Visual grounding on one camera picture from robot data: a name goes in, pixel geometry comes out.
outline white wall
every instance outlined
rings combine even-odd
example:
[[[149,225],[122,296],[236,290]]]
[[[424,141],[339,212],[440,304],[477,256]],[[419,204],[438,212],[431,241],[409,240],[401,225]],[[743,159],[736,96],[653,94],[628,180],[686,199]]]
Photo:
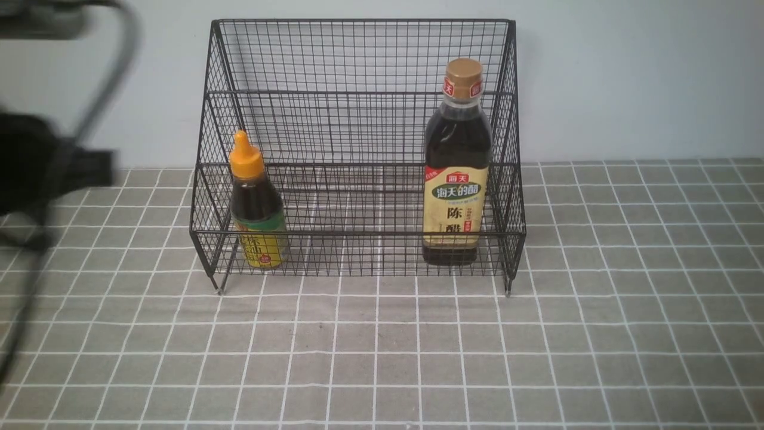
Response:
[[[89,143],[125,166],[196,156],[213,18],[511,18],[524,161],[764,156],[760,0],[131,0],[144,40]],[[71,129],[111,60],[108,11],[77,42],[0,41],[0,103]]]

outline orange nozzle cap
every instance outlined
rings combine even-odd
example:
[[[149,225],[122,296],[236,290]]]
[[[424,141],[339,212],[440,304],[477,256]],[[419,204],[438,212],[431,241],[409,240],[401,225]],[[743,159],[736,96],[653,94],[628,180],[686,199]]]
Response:
[[[244,130],[234,134],[234,149],[228,156],[231,172],[241,179],[256,178],[265,173],[263,155],[256,146],[249,144],[249,138]]]

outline gold bottle cap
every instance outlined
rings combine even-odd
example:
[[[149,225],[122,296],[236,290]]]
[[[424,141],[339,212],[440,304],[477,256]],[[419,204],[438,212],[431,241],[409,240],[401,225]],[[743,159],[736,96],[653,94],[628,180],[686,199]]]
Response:
[[[445,67],[443,93],[455,99],[473,99],[483,93],[483,66],[471,58],[457,58]]]

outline wire basket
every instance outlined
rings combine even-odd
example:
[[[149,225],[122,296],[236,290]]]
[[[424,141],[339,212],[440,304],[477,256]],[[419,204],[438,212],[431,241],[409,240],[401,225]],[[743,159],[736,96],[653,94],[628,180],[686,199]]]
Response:
[[[509,294],[526,235],[515,40],[507,20],[213,21],[190,232],[218,293],[260,272],[229,210],[243,129],[284,201],[290,251],[269,274],[501,275]],[[422,141],[456,57],[483,64],[494,143],[477,260],[448,267],[422,257]]]

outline vinegar bottle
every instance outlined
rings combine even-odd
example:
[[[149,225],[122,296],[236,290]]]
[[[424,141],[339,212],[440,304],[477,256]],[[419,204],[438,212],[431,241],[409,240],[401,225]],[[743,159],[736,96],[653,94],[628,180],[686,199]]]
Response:
[[[463,233],[480,231],[490,163],[482,74],[470,58],[448,63],[443,101],[425,130],[422,256],[430,264],[468,265],[478,257],[478,236]]]

